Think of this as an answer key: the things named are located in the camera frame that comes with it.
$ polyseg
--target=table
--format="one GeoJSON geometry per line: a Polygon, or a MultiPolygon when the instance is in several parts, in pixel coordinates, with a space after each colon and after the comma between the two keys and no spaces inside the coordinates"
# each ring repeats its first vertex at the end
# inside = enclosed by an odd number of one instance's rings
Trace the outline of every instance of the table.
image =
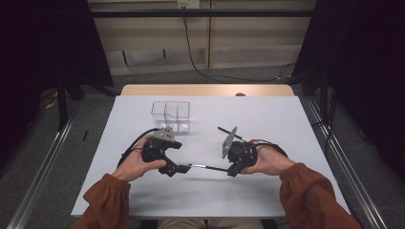
{"type": "MultiPolygon", "coordinates": [[[[92,166],[72,211],[73,216],[80,216],[87,207],[87,203],[82,199],[84,192],[104,173],[112,173],[115,170],[117,166],[115,161],[120,158],[117,151],[123,153],[134,138],[146,130],[145,126],[153,124],[150,105],[162,99],[187,100],[191,104],[190,133],[176,135],[177,141],[183,145],[179,150],[166,152],[175,163],[229,167],[227,161],[220,157],[222,142],[227,135],[218,131],[216,127],[223,125],[229,129],[232,128],[230,124],[238,123],[239,135],[246,138],[257,136],[273,141],[288,152],[291,159],[302,161],[329,178],[338,202],[349,212],[301,103],[298,97],[293,96],[289,86],[132,85],[126,86],[122,94],[128,95],[116,99],[92,166]],[[283,92],[285,96],[227,96],[235,93],[276,95],[277,90],[280,90],[279,94],[283,92]],[[188,92],[193,95],[173,95],[188,92]],[[153,93],[170,95],[131,96],[153,93]]],[[[278,177],[260,174],[228,177],[222,172],[192,168],[186,175],[176,174],[169,178],[157,171],[151,171],[132,182],[130,217],[138,219],[282,217],[284,209],[278,197],[280,184],[278,177]]]]}

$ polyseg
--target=sleeve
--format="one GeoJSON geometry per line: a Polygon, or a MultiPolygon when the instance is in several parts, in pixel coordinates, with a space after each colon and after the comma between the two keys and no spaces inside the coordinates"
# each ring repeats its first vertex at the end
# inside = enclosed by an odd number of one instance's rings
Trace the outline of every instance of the sleeve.
{"type": "Polygon", "coordinates": [[[361,228],[337,203],[330,181],[305,164],[294,164],[280,179],[280,200],[291,228],[361,228]]]}
{"type": "Polygon", "coordinates": [[[89,207],[74,228],[127,228],[131,185],[104,175],[85,194],[89,207]]]}

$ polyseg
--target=wall socket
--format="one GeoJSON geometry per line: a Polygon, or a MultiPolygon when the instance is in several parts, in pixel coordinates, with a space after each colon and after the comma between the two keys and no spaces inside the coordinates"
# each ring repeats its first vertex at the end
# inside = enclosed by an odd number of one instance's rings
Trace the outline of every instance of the wall socket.
{"type": "Polygon", "coordinates": [[[178,0],[178,9],[199,9],[200,0],[178,0]]]}

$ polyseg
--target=hand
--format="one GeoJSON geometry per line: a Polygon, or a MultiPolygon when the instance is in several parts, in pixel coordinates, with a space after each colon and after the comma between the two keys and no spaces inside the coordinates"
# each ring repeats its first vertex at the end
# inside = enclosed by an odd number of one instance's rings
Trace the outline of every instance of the hand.
{"type": "Polygon", "coordinates": [[[246,167],[241,171],[243,175],[254,173],[263,173],[272,176],[279,176],[281,172],[295,164],[294,161],[288,159],[282,154],[278,153],[274,148],[266,145],[258,146],[257,162],[254,166],[246,167]]]}
{"type": "Polygon", "coordinates": [[[142,159],[143,145],[149,139],[149,135],[144,136],[134,146],[134,150],[125,160],[119,165],[115,172],[112,173],[113,177],[124,181],[132,181],[142,177],[146,172],[153,169],[158,169],[166,166],[166,161],[154,160],[151,162],[144,162],[142,159]]]}

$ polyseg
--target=person's left hand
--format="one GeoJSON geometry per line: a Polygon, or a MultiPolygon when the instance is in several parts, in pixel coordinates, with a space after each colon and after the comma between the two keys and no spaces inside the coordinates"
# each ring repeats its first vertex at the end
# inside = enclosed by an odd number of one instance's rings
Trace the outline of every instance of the person's left hand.
{"type": "Polygon", "coordinates": [[[133,152],[119,165],[119,167],[112,173],[113,177],[124,181],[132,181],[142,177],[146,172],[153,169],[158,169],[166,166],[166,161],[154,160],[151,162],[144,162],[142,160],[142,149],[150,136],[146,135],[139,140],[135,145],[133,152]]]}

